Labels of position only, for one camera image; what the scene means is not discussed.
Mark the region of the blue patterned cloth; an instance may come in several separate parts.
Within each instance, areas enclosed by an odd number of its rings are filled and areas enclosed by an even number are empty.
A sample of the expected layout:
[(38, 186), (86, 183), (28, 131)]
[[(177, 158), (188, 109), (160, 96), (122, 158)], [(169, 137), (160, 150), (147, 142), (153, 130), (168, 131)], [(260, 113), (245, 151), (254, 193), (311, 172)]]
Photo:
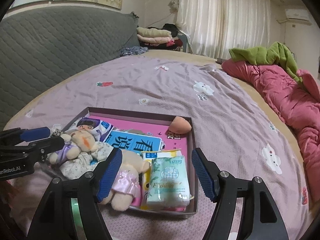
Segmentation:
[(147, 47), (133, 46), (122, 49), (120, 56), (135, 56), (148, 52)]

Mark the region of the pink and blue book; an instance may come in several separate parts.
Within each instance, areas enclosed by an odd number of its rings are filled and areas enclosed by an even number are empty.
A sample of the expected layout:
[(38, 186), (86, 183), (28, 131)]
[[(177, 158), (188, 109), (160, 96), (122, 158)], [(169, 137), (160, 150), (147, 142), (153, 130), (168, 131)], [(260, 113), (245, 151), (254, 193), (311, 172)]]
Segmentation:
[[(128, 150), (141, 156), (142, 152), (158, 152), (181, 150), (182, 156), (187, 156), (187, 140), (185, 137), (175, 135), (164, 125), (152, 125), (141, 122), (130, 122), (118, 119), (103, 118), (114, 126), (112, 132), (105, 140), (113, 148)], [(142, 201), (142, 174), (139, 175), (141, 197), (135, 198), (130, 206), (140, 208)]]

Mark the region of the pink quilt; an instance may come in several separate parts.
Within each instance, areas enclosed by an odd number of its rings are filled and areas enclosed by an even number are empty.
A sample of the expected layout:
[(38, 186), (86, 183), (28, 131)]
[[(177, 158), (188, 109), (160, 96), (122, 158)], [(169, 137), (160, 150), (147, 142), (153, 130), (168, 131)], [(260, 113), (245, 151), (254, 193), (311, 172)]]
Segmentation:
[(229, 59), (222, 69), (230, 76), (252, 85), (265, 102), (289, 126), (303, 158), (309, 191), (319, 202), (319, 86), (307, 70), (299, 70), (302, 83), (278, 65), (251, 65)]

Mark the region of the green tissue pack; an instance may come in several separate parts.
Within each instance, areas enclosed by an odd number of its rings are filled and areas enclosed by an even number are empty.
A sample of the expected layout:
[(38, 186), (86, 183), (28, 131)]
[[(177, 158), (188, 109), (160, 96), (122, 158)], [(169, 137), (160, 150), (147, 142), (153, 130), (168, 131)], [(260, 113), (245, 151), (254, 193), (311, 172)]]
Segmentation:
[(151, 163), (147, 206), (154, 208), (186, 207), (190, 187), (184, 156), (155, 158)]

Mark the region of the grey quilted headboard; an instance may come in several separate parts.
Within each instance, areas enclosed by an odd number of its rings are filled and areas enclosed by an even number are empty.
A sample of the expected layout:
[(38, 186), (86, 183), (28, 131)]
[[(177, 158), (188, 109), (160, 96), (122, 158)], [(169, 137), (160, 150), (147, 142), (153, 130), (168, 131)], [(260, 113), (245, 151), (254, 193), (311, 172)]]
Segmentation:
[(1, 126), (46, 90), (139, 44), (138, 16), (58, 6), (1, 20)]

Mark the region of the teddy bear pink dress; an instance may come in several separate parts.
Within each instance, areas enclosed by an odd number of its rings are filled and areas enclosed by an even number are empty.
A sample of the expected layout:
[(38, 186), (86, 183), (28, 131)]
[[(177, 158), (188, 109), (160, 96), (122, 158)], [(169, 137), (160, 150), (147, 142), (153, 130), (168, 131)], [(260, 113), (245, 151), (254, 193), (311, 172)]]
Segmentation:
[(135, 198), (141, 197), (139, 175), (150, 168), (150, 163), (135, 152), (122, 150), (123, 160), (108, 196), (101, 205), (111, 203), (116, 211), (126, 211)]

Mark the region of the green blanket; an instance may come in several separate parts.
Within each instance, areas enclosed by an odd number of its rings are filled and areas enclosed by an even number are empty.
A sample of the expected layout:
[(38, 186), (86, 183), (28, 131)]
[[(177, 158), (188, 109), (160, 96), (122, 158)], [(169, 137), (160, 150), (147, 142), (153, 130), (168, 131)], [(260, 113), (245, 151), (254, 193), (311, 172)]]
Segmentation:
[(234, 62), (246, 61), (255, 66), (278, 65), (293, 78), (297, 83), (302, 84), (302, 78), (297, 75), (297, 63), (285, 44), (274, 42), (269, 48), (257, 46), (248, 49), (232, 48), (229, 54)]

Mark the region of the white floral scrunchie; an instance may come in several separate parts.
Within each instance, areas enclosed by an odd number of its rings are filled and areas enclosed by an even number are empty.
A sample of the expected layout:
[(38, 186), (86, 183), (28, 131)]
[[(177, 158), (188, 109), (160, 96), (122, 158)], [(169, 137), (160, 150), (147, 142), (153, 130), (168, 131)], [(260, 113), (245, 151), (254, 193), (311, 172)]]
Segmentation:
[(98, 142), (98, 148), (93, 153), (81, 152), (75, 159), (65, 161), (60, 171), (69, 180), (78, 179), (87, 171), (94, 171), (96, 166), (105, 161), (113, 147), (105, 142)]

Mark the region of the teddy bear purple dress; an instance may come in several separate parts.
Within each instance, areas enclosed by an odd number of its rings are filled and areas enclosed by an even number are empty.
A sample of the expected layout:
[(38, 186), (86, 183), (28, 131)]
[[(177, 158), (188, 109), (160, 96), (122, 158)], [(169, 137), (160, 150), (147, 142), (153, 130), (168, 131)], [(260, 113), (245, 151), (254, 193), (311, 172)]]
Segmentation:
[(82, 152), (93, 153), (98, 149), (95, 138), (86, 130), (63, 133), (60, 137), (64, 140), (63, 148), (48, 155), (52, 165), (61, 165), (68, 160), (76, 159)]

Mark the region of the white curtains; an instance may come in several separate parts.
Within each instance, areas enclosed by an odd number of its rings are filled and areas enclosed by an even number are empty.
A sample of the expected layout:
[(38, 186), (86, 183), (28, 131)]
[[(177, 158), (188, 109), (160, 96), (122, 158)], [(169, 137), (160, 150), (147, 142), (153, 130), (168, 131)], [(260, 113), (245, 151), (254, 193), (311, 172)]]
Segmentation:
[(172, 0), (187, 51), (228, 59), (232, 48), (268, 46), (271, 0)]

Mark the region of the purple doll face packet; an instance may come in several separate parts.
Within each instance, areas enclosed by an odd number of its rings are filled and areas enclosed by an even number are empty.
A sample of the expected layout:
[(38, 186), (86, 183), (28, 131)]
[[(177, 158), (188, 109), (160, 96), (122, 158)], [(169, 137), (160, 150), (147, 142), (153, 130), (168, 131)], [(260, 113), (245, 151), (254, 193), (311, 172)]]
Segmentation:
[(105, 142), (113, 128), (114, 126), (109, 122), (95, 118), (81, 117), (76, 120), (65, 133), (71, 134), (74, 131), (84, 130), (91, 133), (96, 141)]

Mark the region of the white air conditioner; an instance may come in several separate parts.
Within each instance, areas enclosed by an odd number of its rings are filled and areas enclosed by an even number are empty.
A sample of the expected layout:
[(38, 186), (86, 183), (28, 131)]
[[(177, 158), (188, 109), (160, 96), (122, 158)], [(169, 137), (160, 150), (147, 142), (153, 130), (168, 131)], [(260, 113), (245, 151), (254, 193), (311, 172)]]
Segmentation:
[(309, 12), (305, 9), (285, 9), (286, 20), (311, 25)]

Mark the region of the purple patterned bed sheet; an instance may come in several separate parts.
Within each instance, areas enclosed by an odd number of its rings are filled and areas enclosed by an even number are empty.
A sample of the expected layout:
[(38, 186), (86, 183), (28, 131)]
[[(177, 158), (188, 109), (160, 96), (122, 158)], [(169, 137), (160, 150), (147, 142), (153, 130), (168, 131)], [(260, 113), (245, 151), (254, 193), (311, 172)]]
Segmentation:
[(215, 66), (122, 57), (43, 93), (6, 127), (63, 127), (87, 107), (190, 117), (195, 144), (209, 160), (235, 177), (263, 178), (290, 239), (311, 224), (295, 137), (263, 99), (251, 98)]

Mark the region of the peach makeup sponge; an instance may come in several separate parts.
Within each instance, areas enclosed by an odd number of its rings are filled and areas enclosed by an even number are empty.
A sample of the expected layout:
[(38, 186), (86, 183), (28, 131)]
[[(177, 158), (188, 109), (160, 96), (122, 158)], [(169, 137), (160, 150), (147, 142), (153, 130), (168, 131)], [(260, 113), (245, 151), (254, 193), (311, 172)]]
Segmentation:
[(168, 130), (175, 134), (187, 134), (191, 131), (191, 124), (185, 118), (176, 116), (171, 122)]

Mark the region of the stack of folded clothes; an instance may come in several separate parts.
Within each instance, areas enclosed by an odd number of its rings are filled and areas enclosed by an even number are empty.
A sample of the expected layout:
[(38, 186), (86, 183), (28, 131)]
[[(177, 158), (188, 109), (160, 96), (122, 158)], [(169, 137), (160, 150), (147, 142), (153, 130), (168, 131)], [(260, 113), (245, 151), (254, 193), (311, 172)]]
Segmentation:
[(155, 50), (186, 51), (187, 38), (174, 24), (166, 23), (162, 28), (137, 27), (136, 31), (141, 47)]

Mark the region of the purple cardboard box tray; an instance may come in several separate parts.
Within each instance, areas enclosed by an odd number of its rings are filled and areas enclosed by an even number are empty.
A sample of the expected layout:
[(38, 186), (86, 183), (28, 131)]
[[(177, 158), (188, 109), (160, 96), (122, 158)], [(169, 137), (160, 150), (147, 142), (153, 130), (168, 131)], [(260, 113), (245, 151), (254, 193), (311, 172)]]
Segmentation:
[(119, 171), (100, 204), (116, 211), (193, 211), (188, 139), (174, 133), (172, 124), (87, 111), (65, 127), (54, 126), (53, 133), (64, 145), (48, 161), (68, 180), (93, 171), (113, 149), (121, 150)]

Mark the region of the yellow doll face packet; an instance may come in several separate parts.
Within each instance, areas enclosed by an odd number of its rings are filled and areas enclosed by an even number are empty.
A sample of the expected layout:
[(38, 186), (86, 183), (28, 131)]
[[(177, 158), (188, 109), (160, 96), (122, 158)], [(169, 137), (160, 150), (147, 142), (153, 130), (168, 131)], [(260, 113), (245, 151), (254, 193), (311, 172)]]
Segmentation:
[[(158, 151), (158, 152), (142, 152), (141, 156), (144, 161), (147, 161), (152, 164), (152, 160), (155, 158), (173, 158), (176, 156), (181, 156), (181, 150), (170, 150), (170, 151)], [(140, 205), (141, 210), (151, 210), (147, 204), (147, 196), (149, 192), (149, 182), (150, 182), (150, 176), (151, 176), (151, 166), (150, 168), (142, 174), (142, 182), (141, 182), (141, 187), (142, 187), (142, 201)]]

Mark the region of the leopard print scrunchie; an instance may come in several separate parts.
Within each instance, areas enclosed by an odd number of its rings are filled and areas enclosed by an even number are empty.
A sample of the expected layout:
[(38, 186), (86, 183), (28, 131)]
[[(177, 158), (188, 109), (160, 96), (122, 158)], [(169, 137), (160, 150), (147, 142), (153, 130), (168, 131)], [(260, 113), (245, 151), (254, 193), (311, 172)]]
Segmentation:
[(54, 131), (51, 132), (51, 135), (50, 135), (50, 136), (51, 136), (51, 137), (60, 137), (62, 133), (63, 133), (63, 132), (62, 132), (61, 130), (56, 129), (56, 130), (54, 130)]

